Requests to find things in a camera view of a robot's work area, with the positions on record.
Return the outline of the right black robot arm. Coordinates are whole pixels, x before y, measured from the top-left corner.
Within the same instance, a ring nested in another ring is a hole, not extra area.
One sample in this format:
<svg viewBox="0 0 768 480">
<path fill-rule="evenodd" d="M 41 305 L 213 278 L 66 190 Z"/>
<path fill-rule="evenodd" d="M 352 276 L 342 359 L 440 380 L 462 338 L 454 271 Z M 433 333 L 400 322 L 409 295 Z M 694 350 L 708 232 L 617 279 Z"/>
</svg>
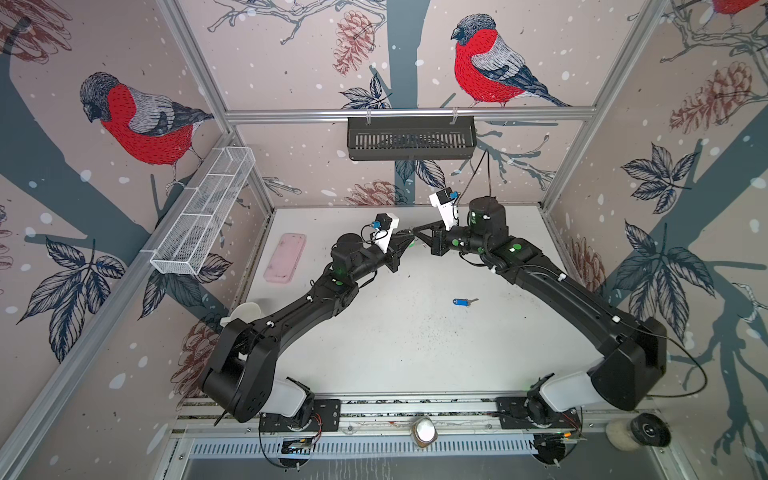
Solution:
<svg viewBox="0 0 768 480">
<path fill-rule="evenodd" d="M 432 254 L 453 250 L 478 256 L 487 268 L 536 296 L 560 314 L 596 350 L 602 359 L 595 365 L 556 377 L 540 378 L 526 394 L 531 420 L 547 422 L 554 413 L 577 406 L 606 402 L 631 411 L 666 372 L 667 337 L 657 320 L 638 320 L 611 306 L 559 269 L 530 241 L 510 235 L 505 208 L 492 196 L 471 200 L 467 220 L 459 223 L 459 195 L 445 188 L 430 196 L 441 218 L 414 228 Z"/>
</svg>

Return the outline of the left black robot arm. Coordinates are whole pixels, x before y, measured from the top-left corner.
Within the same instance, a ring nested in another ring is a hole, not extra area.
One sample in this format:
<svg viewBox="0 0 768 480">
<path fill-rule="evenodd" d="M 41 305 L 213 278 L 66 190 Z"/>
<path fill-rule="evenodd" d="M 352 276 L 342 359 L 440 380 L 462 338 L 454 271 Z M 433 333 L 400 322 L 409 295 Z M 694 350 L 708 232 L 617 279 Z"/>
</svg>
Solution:
<svg viewBox="0 0 768 480">
<path fill-rule="evenodd" d="M 386 235 L 386 249 L 347 233 L 331 249 L 332 261 L 309 291 L 276 313 L 250 323 L 234 318 L 223 328 L 198 387 L 240 423 L 259 414 L 280 415 L 300 427 L 310 422 L 315 394 L 303 383 L 275 376 L 280 355 L 320 323 L 343 312 L 358 295 L 359 280 L 385 266 L 391 272 L 414 240 L 408 230 Z"/>
</svg>

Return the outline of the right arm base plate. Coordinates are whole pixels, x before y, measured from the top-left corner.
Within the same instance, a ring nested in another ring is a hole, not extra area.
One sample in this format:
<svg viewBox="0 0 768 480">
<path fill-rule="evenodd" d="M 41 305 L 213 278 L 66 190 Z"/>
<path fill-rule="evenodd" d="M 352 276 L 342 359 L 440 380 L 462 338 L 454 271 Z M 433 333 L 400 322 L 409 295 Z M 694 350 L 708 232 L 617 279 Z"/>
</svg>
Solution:
<svg viewBox="0 0 768 480">
<path fill-rule="evenodd" d="M 531 400 L 527 397 L 496 397 L 494 401 L 497 408 L 495 416 L 500 419 L 501 427 L 505 430 L 578 430 L 581 427 L 581 421 L 575 409 L 556 412 L 543 401 Z"/>
</svg>

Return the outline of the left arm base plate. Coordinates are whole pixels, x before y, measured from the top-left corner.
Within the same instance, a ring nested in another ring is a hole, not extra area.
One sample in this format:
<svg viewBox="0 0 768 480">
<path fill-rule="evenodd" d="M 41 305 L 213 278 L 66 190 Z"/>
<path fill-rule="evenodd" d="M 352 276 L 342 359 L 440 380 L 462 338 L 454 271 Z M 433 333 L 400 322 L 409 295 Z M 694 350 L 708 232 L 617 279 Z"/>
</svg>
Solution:
<svg viewBox="0 0 768 480">
<path fill-rule="evenodd" d="M 325 433 L 337 432 L 341 417 L 339 399 L 315 399 L 302 407 L 294 417 L 262 413 L 259 418 L 261 433 Z"/>
</svg>

